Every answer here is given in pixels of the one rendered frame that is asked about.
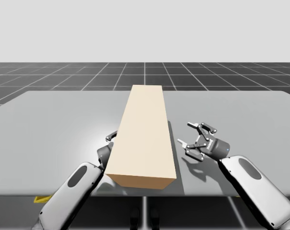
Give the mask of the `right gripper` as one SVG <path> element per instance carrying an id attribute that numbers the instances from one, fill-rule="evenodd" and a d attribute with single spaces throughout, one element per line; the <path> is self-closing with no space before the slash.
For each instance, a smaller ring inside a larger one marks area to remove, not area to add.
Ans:
<path id="1" fill-rule="evenodd" d="M 230 145 L 229 143 L 214 137 L 217 129 L 203 122 L 188 122 L 187 125 L 196 129 L 200 136 L 196 140 L 197 143 L 190 145 L 181 139 L 177 140 L 185 150 L 186 156 L 197 160 L 198 162 L 204 161 L 204 155 L 212 158 L 215 161 L 226 158 L 228 156 Z"/>

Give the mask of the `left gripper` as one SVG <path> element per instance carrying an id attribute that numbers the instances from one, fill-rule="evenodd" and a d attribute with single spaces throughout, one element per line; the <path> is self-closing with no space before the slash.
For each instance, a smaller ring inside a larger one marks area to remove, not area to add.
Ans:
<path id="1" fill-rule="evenodd" d="M 105 137 L 105 140 L 109 143 L 106 146 L 101 147 L 97 150 L 98 161 L 100 163 L 99 168 L 102 171 L 105 171 L 105 169 L 106 169 L 106 166 L 107 166 L 107 163 L 108 163 L 108 160 L 109 160 L 109 157 L 110 157 L 113 145 L 114 145 L 114 143 L 111 141 L 113 138 L 115 138 L 117 136 L 117 132 L 118 131 L 116 130 L 116 131 L 112 132 L 111 134 L 107 135 Z"/>

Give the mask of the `tall board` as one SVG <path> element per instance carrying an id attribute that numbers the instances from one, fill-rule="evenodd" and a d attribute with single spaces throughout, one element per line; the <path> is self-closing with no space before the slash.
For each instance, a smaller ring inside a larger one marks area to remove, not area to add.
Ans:
<path id="1" fill-rule="evenodd" d="M 160 85 L 133 85 L 105 174 L 122 187 L 164 189 L 176 179 Z"/>

